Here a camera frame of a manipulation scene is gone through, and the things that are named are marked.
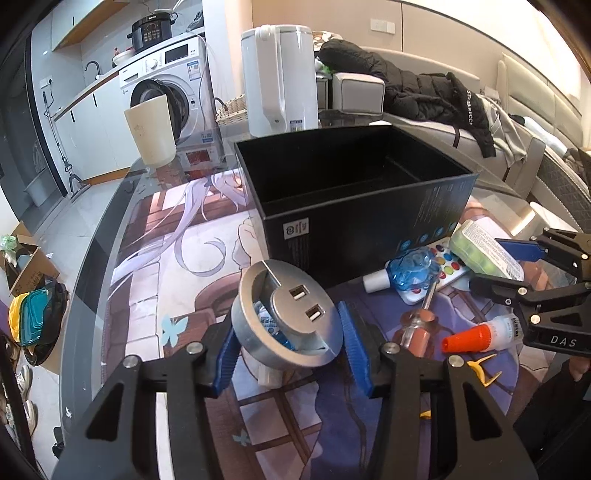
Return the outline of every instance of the black down jacket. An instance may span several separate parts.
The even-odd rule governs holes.
[[[324,43],[318,58],[337,72],[364,73],[382,79],[386,84],[385,112],[464,128],[476,139],[483,158],[496,156],[482,100],[453,73],[415,75],[346,40]]]

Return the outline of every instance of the washing machine door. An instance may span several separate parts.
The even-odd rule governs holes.
[[[130,106],[134,107],[146,100],[165,95],[168,100],[168,112],[173,126],[174,141],[178,142],[181,130],[187,123],[189,116],[189,104],[186,95],[174,85],[166,84],[160,80],[142,80],[131,93]]]

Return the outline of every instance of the white plastic container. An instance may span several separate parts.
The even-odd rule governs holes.
[[[125,111],[135,145],[146,166],[162,167],[177,154],[166,95],[160,95]]]
[[[262,25],[245,31],[241,45],[251,135],[318,128],[312,30]]]

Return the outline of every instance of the orange cap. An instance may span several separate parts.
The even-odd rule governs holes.
[[[476,325],[465,332],[445,337],[441,341],[443,353],[483,352],[491,345],[488,325]]]

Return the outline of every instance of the cardboard box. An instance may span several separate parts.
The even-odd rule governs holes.
[[[53,278],[59,276],[59,270],[39,248],[22,222],[18,224],[11,235],[17,237],[18,242],[31,254],[29,262],[20,273],[4,257],[0,259],[0,267],[6,272],[11,295],[16,297],[21,293],[35,290],[43,279],[43,275]]]
[[[450,235],[478,176],[389,125],[256,138],[236,155],[264,257],[325,288]]]

